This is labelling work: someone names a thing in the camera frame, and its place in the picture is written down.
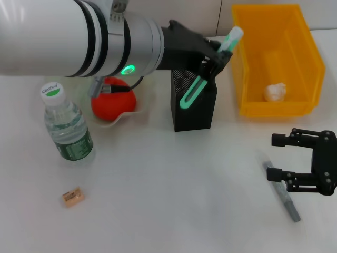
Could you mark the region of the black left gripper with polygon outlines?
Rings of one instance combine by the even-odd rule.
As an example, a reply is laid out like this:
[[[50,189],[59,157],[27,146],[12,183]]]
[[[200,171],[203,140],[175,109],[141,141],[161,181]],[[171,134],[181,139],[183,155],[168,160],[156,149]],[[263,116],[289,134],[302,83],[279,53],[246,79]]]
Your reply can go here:
[[[221,42],[204,38],[178,21],[170,20],[168,27],[162,27],[164,53],[161,70],[187,70],[199,72],[199,77],[211,81],[223,71],[224,60],[233,53],[221,50]]]

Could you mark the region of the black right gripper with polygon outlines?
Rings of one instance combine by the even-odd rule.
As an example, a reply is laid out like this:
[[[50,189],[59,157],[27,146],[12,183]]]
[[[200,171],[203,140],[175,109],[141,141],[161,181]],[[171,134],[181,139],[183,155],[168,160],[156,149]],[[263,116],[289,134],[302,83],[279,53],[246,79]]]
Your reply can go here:
[[[336,135],[332,131],[310,131],[293,128],[289,136],[273,133],[271,145],[313,148],[311,173],[296,173],[267,167],[267,180],[286,184],[287,192],[334,194],[336,188]]]

